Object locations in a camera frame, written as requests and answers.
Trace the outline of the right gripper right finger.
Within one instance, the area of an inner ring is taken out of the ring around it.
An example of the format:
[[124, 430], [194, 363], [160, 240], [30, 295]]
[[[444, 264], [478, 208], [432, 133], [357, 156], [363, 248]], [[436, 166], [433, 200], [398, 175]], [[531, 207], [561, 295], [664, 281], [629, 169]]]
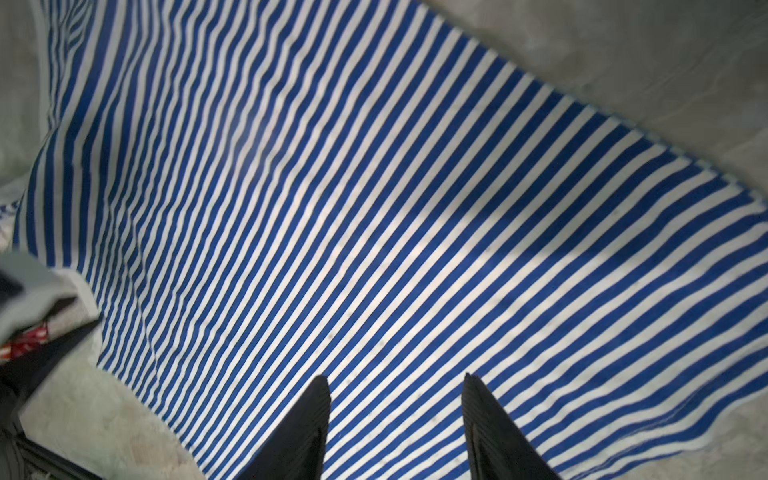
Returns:
[[461, 405], [472, 479], [560, 479], [480, 377], [465, 375]]

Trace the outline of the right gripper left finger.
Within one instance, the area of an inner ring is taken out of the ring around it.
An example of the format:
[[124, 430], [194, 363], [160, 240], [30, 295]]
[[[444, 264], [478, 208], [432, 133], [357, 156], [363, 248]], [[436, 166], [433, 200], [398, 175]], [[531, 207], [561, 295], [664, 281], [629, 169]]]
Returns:
[[327, 378], [316, 376], [237, 479], [320, 479], [330, 412]]

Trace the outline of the navy white striped tank top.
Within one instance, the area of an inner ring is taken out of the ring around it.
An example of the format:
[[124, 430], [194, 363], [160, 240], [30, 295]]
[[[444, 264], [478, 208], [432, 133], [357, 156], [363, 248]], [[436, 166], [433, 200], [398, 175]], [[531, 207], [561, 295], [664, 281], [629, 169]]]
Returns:
[[330, 479], [465, 479], [480, 376], [566, 479], [767, 390], [767, 206], [417, 1], [36, 1], [14, 243], [232, 479], [310, 380]]

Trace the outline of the red white striped tank top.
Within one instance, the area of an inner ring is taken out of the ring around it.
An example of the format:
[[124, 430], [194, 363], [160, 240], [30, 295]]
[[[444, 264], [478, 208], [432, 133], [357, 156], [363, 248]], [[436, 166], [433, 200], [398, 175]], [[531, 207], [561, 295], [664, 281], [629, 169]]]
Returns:
[[14, 334], [1, 346], [1, 363], [8, 363], [37, 350], [49, 341], [49, 337], [49, 328], [45, 322]]

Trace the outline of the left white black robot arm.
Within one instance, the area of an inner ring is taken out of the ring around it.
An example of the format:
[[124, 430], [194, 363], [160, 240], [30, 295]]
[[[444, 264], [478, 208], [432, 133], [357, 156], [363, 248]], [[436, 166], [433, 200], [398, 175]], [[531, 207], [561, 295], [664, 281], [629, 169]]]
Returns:
[[22, 252], [1, 254], [1, 477], [96, 479], [29, 439], [19, 413], [47, 377], [100, 325], [92, 292], [72, 271]]

